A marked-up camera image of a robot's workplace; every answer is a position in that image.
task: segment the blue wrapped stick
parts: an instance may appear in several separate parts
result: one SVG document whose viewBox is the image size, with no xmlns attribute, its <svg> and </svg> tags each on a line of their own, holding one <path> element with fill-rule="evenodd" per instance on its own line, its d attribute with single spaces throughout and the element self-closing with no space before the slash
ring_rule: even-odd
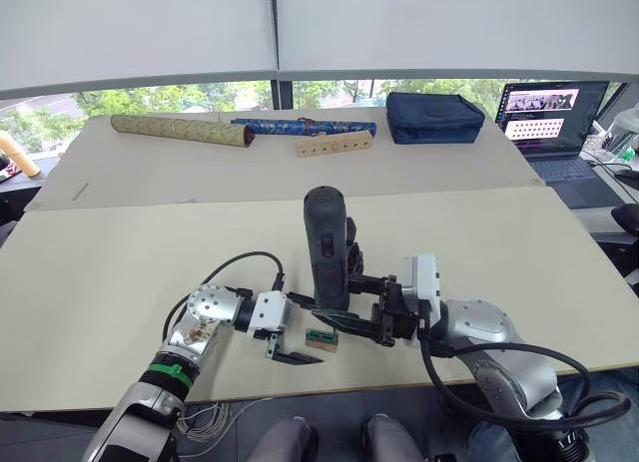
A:
<svg viewBox="0 0 639 462">
<path fill-rule="evenodd" d="M 375 123 L 359 121 L 315 121 L 308 118 L 298 120 L 254 120 L 239 118 L 232 120 L 234 125 L 246 125 L 257 135 L 298 135 L 312 136 L 317 133 L 336 135 L 352 131 L 370 131 L 375 136 Z"/>
</svg>

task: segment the navy blue pouch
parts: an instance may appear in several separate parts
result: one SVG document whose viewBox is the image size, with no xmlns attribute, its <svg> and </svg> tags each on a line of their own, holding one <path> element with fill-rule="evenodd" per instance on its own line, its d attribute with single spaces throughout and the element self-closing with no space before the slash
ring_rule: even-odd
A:
<svg viewBox="0 0 639 462">
<path fill-rule="evenodd" d="M 459 95 L 388 94 L 386 115 L 397 145 L 472 143 L 484 114 Z"/>
</svg>

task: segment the green band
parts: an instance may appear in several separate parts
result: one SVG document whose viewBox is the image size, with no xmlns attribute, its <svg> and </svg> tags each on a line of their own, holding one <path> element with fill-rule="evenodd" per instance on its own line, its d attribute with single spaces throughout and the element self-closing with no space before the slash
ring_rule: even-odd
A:
<svg viewBox="0 0 639 462">
<path fill-rule="evenodd" d="M 178 379 L 180 382 L 182 382 L 189 388 L 193 386 L 193 381 L 189 378 L 189 376 L 187 376 L 187 374 L 185 374 L 182 371 L 181 365 L 151 364 L 148 370 L 153 370 L 155 372 L 164 372 L 165 374 L 170 375 L 174 379 Z"/>
</svg>

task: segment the wooden peg board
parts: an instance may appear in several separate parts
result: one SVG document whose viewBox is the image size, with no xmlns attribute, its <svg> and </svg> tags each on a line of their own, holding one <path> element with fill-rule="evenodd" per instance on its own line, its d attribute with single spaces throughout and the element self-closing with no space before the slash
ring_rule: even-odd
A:
<svg viewBox="0 0 639 462">
<path fill-rule="evenodd" d="M 353 131 L 337 135 L 311 136 L 296 140 L 298 158 L 334 155 L 349 151 L 367 150 L 372 146 L 369 131 Z"/>
</svg>

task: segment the laptop keyboard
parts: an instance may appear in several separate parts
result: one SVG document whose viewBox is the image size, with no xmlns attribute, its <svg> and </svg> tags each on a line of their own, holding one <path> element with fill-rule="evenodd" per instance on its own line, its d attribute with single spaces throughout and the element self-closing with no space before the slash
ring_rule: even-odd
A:
<svg viewBox="0 0 639 462">
<path fill-rule="evenodd" d="M 581 158 L 566 160 L 528 160 L 532 169 L 546 183 L 562 181 L 596 180 L 598 177 L 592 168 Z"/>
</svg>

